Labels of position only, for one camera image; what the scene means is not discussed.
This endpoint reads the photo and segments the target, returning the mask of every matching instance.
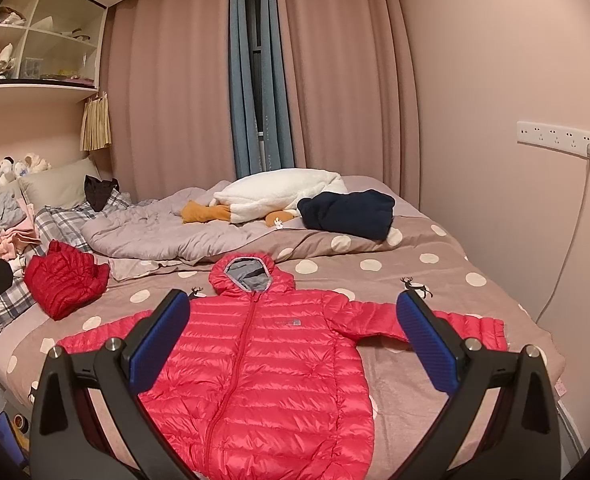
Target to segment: power outlet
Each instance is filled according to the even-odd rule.
[[[586,158],[586,148],[590,144],[590,132],[567,126],[518,121],[517,142],[544,146]]]

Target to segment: clothing tag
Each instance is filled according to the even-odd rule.
[[[558,382],[555,383],[555,391],[560,397],[568,391],[561,379],[558,379]]]

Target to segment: wall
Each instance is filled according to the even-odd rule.
[[[590,130],[590,0],[403,0],[417,81],[422,211],[536,316],[584,185],[580,158],[516,143],[519,120]],[[563,402],[590,443],[590,182],[540,325],[567,358]]]
[[[83,158],[79,151],[83,103],[0,104],[0,160],[33,152],[53,166]]]

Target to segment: silver bolt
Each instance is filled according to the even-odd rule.
[[[533,345],[527,345],[526,348],[526,355],[528,355],[528,357],[539,357],[540,356],[540,350]]]
[[[115,352],[117,349],[121,347],[121,339],[118,337],[111,337],[106,341],[104,346],[111,352]]]
[[[482,350],[482,343],[480,343],[479,339],[475,339],[474,337],[464,339],[464,345],[472,352]]]
[[[48,357],[51,357],[53,359],[57,359],[63,353],[64,353],[64,349],[59,345],[55,345],[53,348],[48,350]]]

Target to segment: white shelving unit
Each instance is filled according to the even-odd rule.
[[[105,7],[91,0],[3,0],[26,18],[23,25],[0,23],[0,50],[12,44],[15,58],[10,82],[0,84],[0,99],[12,96],[21,101],[54,100],[76,102],[96,92],[99,79],[100,51],[106,20]],[[64,36],[62,32],[80,29],[75,33],[89,36],[89,40]],[[27,82],[24,62],[38,60],[40,78]],[[62,84],[45,84],[48,76],[79,75],[94,81],[87,88]]]

